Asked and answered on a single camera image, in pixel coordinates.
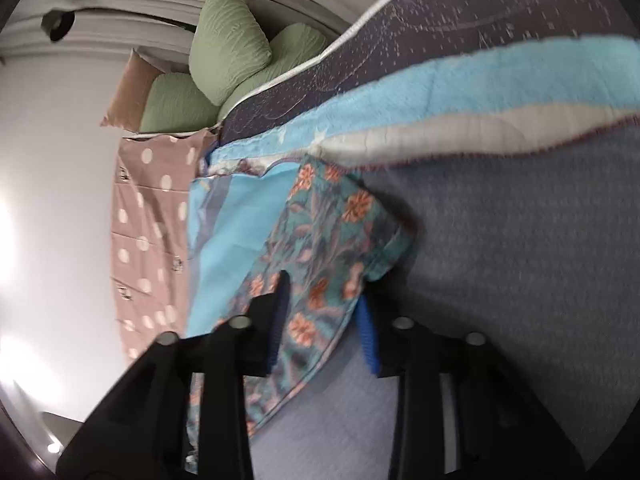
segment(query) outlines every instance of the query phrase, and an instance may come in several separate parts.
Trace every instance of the green pillow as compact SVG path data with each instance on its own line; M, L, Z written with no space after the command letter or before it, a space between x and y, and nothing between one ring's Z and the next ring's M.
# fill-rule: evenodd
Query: green pillow
M320 54L326 43L326 38L320 32L304 23L294 23L284 28L271 40L270 65L238 85L220 108L218 120L225 118L240 99L258 86Z
M216 124L218 107L211 104L189 74L159 75L149 91L140 133L195 132Z
M191 44L189 70L216 106L271 59L269 42L244 0L207 0Z

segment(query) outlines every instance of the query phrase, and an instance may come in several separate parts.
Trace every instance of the bright light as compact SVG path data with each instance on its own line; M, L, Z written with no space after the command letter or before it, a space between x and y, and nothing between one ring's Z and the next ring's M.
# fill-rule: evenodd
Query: bright light
M50 453L53 453L54 455L58 454L61 449L62 449L62 444L60 444L59 442L53 442L52 444L49 444L47 446L47 451L49 451Z
M0 379L15 381L30 397L46 404L60 400L62 386L47 364L25 342L0 340Z
M15 232L9 211L0 202L0 285L11 278L15 265Z

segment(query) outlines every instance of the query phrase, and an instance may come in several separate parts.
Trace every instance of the white wall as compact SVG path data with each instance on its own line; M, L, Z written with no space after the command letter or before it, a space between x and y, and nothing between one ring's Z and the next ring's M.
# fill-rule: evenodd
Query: white wall
M0 254L0 355L21 365L39 409L77 420L125 369L109 282L122 131L98 127L125 62L53 55L0 66L0 204L15 235L15 257Z

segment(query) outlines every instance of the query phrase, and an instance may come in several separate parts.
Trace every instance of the pink polka dot fabric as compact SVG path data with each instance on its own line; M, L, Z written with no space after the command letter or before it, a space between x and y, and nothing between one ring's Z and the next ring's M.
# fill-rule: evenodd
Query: pink polka dot fabric
M189 309L189 186L215 136L123 139L113 179L111 285L125 355L135 360Z

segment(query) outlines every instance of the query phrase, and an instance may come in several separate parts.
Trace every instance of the green floral cloth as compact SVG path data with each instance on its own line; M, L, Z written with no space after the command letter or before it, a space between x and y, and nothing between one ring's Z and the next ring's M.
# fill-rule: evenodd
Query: green floral cloth
M322 367L351 318L364 281L380 279L411 241L373 195L341 169L310 156L302 161L286 206L225 317L245 312L251 298L275 289L281 270L289 273L289 315L276 365L269 377L245 379L250 434ZM201 379L194 381L191 396L194 447Z

